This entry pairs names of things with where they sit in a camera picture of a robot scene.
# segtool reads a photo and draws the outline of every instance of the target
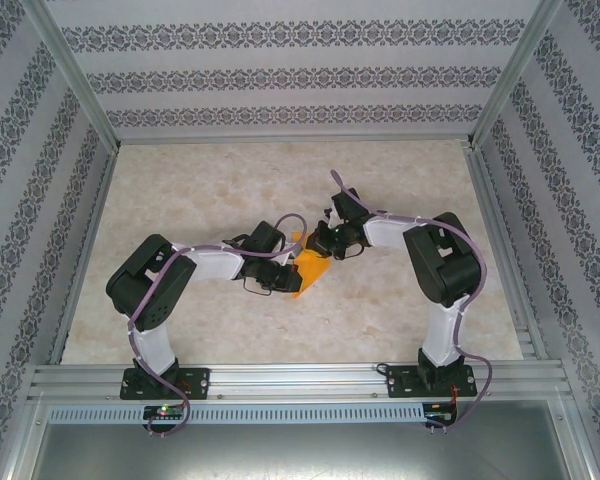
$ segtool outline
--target patterned wallpaper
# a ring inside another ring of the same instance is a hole
[[[58,0],[123,140],[468,134],[538,0]]]
[[[483,155],[600,465],[600,0],[563,3]]]
[[[109,153],[17,0],[0,0],[0,452],[46,363]]]

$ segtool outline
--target ventilated metal strip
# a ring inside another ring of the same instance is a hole
[[[143,405],[58,405],[51,408],[53,425],[131,425],[142,423]],[[190,424],[316,424],[422,422],[421,403],[329,405],[195,405]],[[156,420],[156,424],[178,423]]]

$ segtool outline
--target yellow object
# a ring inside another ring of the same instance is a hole
[[[297,242],[300,239],[300,232],[293,234],[293,241]],[[302,245],[302,253],[294,260],[294,264],[298,266],[298,273],[302,277],[302,287],[299,292],[293,294],[293,298],[298,297],[307,288],[313,285],[318,278],[322,276],[331,266],[330,258],[323,258],[313,250],[307,250],[307,239],[305,237]]]

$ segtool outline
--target floor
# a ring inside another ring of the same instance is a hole
[[[105,285],[148,235],[215,243],[287,212],[312,230],[338,192],[331,168],[378,209],[458,215],[489,268],[462,345],[494,360],[521,359],[460,144],[419,141],[122,147],[63,363],[130,363],[124,319]],[[282,229],[290,236],[299,228],[289,221]],[[334,263],[297,299],[248,293],[242,282],[189,284],[168,325],[181,363],[414,361],[427,315],[408,256],[371,248]]]

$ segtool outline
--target beige tile floor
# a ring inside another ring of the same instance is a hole
[[[105,284],[149,234],[214,243],[291,211],[313,228],[338,191],[331,168],[376,208],[455,212],[489,267],[463,346],[492,359],[522,358],[460,145],[323,142],[122,147],[63,363],[130,363],[124,321]],[[297,228],[290,222],[283,230]],[[298,299],[250,294],[241,282],[189,284],[169,334],[181,363],[413,361],[427,313],[407,255],[372,248],[335,263]]]

